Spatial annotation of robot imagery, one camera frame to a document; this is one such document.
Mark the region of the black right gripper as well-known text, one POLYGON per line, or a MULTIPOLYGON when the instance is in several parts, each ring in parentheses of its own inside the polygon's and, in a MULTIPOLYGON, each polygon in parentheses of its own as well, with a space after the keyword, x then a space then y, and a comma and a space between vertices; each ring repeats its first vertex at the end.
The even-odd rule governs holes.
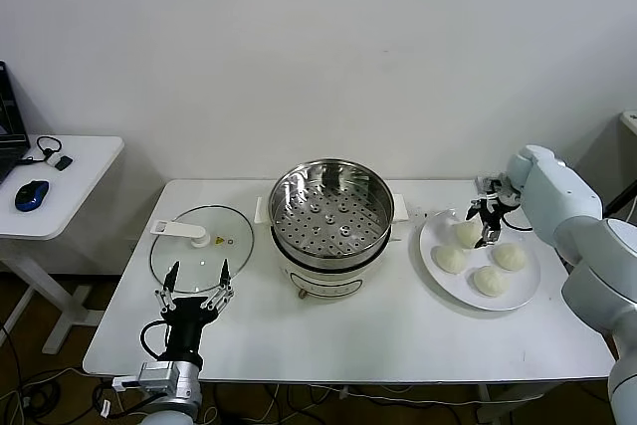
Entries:
POLYGON ((466 221, 479 217, 482 222, 476 249, 495 244, 502 230, 501 217, 515 211, 521 204, 521 193, 510 180, 486 180, 485 195, 486 198, 471 201, 465 217, 466 221))

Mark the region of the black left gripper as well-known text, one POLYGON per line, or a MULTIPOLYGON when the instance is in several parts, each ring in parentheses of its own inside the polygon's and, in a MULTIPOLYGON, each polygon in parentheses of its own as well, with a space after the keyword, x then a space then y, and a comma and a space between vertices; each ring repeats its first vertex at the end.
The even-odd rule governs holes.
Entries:
POLYGON ((160 360, 202 360, 199 354, 203 328, 216 320, 234 297, 228 259, 223 261, 219 283, 207 299, 177 298, 173 293, 179 271, 176 261, 168 270, 160 289, 154 291, 160 314, 170 331, 160 360))

